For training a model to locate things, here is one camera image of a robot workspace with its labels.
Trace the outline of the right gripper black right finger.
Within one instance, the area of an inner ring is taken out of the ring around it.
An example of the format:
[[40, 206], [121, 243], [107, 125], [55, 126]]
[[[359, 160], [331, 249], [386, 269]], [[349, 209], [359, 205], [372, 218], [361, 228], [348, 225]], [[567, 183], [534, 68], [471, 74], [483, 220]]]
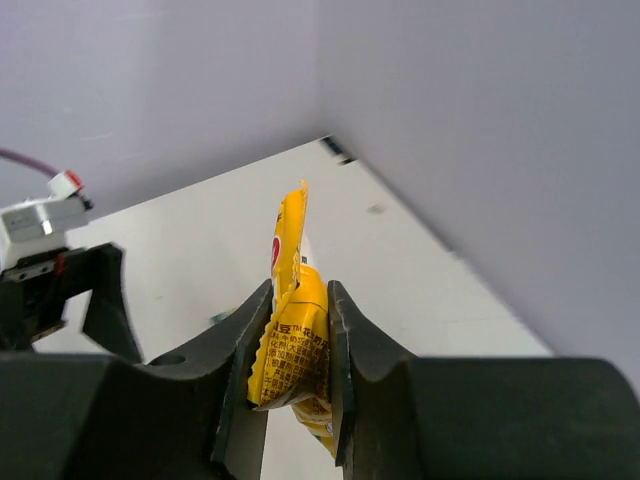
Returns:
[[635, 479], [639, 402], [611, 363], [419, 357], [328, 285], [335, 461], [347, 479]]

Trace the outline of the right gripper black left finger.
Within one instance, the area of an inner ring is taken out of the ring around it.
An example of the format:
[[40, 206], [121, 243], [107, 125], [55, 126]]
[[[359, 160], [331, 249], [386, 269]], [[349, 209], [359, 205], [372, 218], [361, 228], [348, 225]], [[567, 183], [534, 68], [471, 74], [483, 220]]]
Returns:
[[112, 355], [1, 357], [5, 479], [256, 479], [267, 413], [247, 380], [271, 313], [261, 284], [224, 321], [147, 365]]

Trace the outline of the yellow candy packet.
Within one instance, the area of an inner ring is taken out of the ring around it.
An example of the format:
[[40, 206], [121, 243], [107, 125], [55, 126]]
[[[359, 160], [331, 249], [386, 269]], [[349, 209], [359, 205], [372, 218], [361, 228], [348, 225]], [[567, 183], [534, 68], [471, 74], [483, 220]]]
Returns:
[[328, 289], [305, 236], [308, 197], [302, 182], [279, 206], [271, 246], [271, 315], [251, 366], [247, 400], [262, 411], [291, 407], [335, 456]]

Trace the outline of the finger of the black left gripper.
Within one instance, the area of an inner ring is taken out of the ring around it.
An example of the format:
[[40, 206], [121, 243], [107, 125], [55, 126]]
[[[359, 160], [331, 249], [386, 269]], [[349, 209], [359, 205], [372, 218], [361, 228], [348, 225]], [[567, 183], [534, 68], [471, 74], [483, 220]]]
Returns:
[[54, 305], [88, 292], [90, 299], [82, 332], [99, 346], [132, 363], [142, 361], [129, 322], [122, 273], [124, 252], [112, 243], [57, 255], [54, 269]]

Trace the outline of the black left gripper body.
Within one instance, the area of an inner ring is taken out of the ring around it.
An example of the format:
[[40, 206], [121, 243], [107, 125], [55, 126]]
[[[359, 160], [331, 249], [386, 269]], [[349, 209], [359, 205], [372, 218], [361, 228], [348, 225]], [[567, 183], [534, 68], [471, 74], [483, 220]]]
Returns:
[[32, 351], [34, 342], [66, 325], [59, 280], [55, 261], [17, 266], [1, 274], [2, 351]]

